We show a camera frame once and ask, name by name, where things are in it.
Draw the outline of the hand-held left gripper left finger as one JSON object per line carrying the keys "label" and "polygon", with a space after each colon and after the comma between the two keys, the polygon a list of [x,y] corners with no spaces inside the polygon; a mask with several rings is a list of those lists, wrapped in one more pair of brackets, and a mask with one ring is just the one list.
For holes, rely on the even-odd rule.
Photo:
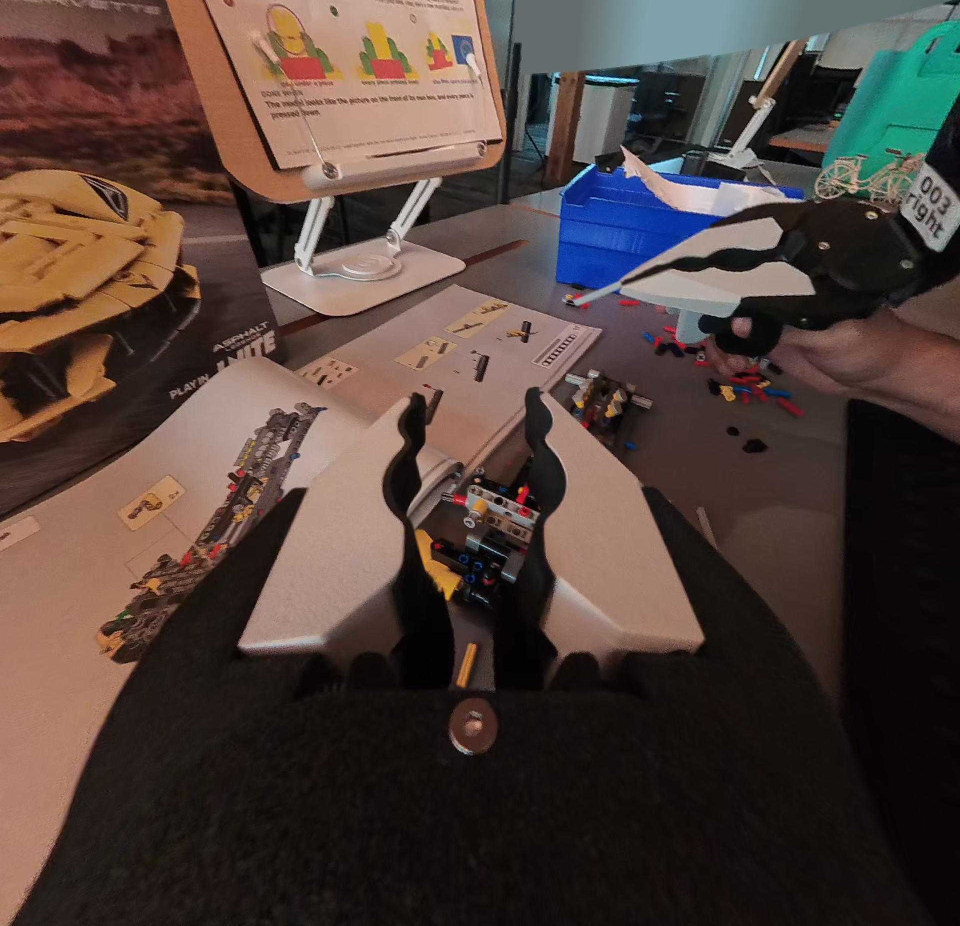
{"label": "hand-held left gripper left finger", "polygon": [[409,517],[426,414],[423,395],[400,399],[310,483],[239,640],[245,655],[319,655],[346,672],[378,654],[406,687],[450,688],[448,602]]}

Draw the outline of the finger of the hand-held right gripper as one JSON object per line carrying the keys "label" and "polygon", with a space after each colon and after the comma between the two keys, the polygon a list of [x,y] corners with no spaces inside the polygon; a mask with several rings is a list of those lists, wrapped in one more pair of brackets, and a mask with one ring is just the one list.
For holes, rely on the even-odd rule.
{"label": "finger of the hand-held right gripper", "polygon": [[806,273],[778,260],[745,271],[709,268],[654,272],[650,267],[625,276],[619,292],[654,306],[719,319],[731,317],[745,299],[815,296]]}
{"label": "finger of the hand-held right gripper", "polygon": [[653,272],[702,272],[708,269],[745,272],[775,261],[791,266],[782,241],[786,236],[787,222],[796,219],[795,204],[760,205],[737,212],[625,276],[637,275],[638,271],[650,268]]}

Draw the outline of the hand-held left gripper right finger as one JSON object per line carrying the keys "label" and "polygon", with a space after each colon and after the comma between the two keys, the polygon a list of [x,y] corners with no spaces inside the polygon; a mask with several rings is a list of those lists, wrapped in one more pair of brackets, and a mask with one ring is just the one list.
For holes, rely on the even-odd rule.
{"label": "hand-held left gripper right finger", "polygon": [[541,690],[570,656],[696,655],[705,634],[638,478],[550,395],[525,395],[539,516],[496,608],[497,690]]}

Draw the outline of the blue plastic bin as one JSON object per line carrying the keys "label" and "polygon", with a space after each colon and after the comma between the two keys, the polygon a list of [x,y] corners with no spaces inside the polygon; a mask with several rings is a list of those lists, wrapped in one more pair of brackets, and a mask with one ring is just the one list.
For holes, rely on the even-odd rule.
{"label": "blue plastic bin", "polygon": [[561,194],[556,281],[588,290],[606,287],[720,219],[666,207],[641,183],[627,180],[622,167],[605,173],[590,166]]}

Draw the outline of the partly built lego assembly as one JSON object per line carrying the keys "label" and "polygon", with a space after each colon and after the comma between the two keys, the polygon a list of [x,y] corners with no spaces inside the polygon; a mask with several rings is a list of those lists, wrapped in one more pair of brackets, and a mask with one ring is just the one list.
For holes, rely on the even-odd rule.
{"label": "partly built lego assembly", "polygon": [[422,565],[448,603],[491,611],[519,579],[541,509],[524,478],[505,485],[475,474],[441,500],[462,512],[465,534],[455,540],[417,529]]}

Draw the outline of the person's right forearm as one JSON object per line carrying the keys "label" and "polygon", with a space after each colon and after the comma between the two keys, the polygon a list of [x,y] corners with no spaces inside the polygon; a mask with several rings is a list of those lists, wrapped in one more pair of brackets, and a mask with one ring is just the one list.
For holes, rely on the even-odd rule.
{"label": "person's right forearm", "polygon": [[891,311],[849,323],[847,395],[959,442],[959,344]]}

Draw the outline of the scattered small lego pieces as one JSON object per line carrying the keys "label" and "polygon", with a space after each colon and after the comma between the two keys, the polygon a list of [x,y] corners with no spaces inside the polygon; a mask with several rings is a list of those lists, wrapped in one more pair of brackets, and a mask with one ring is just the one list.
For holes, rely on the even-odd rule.
{"label": "scattered small lego pieces", "polygon": [[[665,324],[658,332],[643,330],[641,336],[656,357],[673,357],[679,362],[701,369],[709,369],[712,366],[707,358],[704,342],[702,340],[681,341],[675,325]],[[728,379],[706,378],[705,388],[708,395],[726,404],[774,404],[787,416],[795,419],[805,418],[806,411],[798,404],[794,394],[774,385],[773,380],[780,378],[782,374],[781,368],[773,361],[766,356],[761,356],[751,360],[746,372],[735,374]],[[616,450],[634,452],[638,449],[636,437],[634,437],[634,443],[633,450]]]}

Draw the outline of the small grey yellow lego assembly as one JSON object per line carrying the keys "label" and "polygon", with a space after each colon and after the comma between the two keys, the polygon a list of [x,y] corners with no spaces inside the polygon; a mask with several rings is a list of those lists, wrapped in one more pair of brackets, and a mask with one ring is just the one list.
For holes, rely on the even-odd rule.
{"label": "small grey yellow lego assembly", "polygon": [[610,451],[636,449],[634,428],[639,417],[653,409],[649,397],[634,384],[599,370],[568,372],[563,380],[571,392],[565,409],[582,428]]}

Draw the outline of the open lego instruction booklet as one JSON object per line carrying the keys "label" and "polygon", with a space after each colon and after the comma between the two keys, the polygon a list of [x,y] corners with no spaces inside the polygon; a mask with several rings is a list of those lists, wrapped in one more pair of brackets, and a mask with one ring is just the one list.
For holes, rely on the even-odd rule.
{"label": "open lego instruction booklet", "polygon": [[426,516],[482,465],[524,392],[600,330],[450,285],[296,372],[222,368],[113,463],[2,524],[2,924],[61,831],[102,724],[177,596],[403,395],[441,391],[419,466]]}

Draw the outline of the person's right hand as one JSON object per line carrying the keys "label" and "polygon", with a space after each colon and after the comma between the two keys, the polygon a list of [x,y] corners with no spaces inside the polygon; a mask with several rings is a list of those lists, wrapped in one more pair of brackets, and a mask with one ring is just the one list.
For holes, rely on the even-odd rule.
{"label": "person's right hand", "polygon": [[[717,340],[718,336],[712,335],[704,344],[710,364],[726,377],[746,372],[751,357],[725,352]],[[809,332],[784,326],[779,342],[769,356],[783,373],[817,392],[852,397],[854,389],[844,380],[841,366],[832,364],[834,352],[827,332]]]}

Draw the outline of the torn white paper bag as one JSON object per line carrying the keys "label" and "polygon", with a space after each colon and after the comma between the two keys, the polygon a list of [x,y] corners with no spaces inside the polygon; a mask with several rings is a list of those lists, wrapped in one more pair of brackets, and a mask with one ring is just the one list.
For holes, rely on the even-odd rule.
{"label": "torn white paper bag", "polygon": [[622,168],[627,180],[640,183],[662,205],[679,212],[721,216],[718,185],[698,176],[658,172],[623,144],[612,157],[610,163]]}

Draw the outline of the teal fabric bag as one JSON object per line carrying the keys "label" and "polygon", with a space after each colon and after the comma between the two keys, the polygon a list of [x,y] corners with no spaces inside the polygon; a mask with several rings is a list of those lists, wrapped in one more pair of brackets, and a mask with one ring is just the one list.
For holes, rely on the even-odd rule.
{"label": "teal fabric bag", "polygon": [[959,22],[939,23],[906,51],[879,51],[866,68],[823,156],[867,154],[874,172],[884,150],[927,153],[958,97]]}

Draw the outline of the wooden document stand white base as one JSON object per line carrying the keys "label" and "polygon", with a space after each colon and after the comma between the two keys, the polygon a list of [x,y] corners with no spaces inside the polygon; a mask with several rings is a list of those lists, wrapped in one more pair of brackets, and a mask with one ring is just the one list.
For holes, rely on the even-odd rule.
{"label": "wooden document stand white base", "polygon": [[451,144],[341,165],[280,168],[261,133],[205,0],[165,0],[222,165],[242,187],[278,204],[305,202],[294,259],[263,282],[315,313],[349,317],[444,280],[462,260],[405,239],[447,176],[498,164],[506,120],[484,0],[476,0],[500,141]]}

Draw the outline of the printed instruction sheet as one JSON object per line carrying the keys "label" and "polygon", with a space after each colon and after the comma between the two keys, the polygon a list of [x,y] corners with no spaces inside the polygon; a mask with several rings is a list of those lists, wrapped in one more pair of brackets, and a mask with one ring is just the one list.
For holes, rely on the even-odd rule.
{"label": "printed instruction sheet", "polygon": [[281,169],[500,142],[476,0],[204,0]]}

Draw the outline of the wooden post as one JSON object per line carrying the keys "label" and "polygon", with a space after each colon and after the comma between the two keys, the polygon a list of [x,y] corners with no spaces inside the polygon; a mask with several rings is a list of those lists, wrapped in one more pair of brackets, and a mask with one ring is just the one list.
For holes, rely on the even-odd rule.
{"label": "wooden post", "polygon": [[558,80],[554,129],[548,159],[548,181],[566,185],[573,172],[573,154],[581,116],[586,73],[566,71]]}

